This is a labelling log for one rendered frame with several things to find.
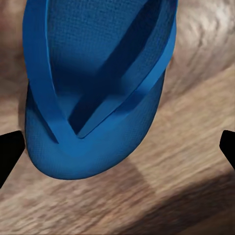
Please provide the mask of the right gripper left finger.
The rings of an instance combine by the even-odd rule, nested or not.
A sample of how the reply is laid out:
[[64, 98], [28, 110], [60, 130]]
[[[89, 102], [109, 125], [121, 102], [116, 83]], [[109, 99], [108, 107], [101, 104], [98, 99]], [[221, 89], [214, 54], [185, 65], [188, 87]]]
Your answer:
[[0, 136], [0, 189], [25, 150], [25, 146], [21, 130]]

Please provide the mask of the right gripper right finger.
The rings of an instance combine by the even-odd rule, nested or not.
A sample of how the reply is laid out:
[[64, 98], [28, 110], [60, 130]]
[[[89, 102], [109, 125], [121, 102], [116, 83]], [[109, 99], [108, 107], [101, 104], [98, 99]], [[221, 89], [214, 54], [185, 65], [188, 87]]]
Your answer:
[[224, 130], [219, 147], [235, 170], [235, 132]]

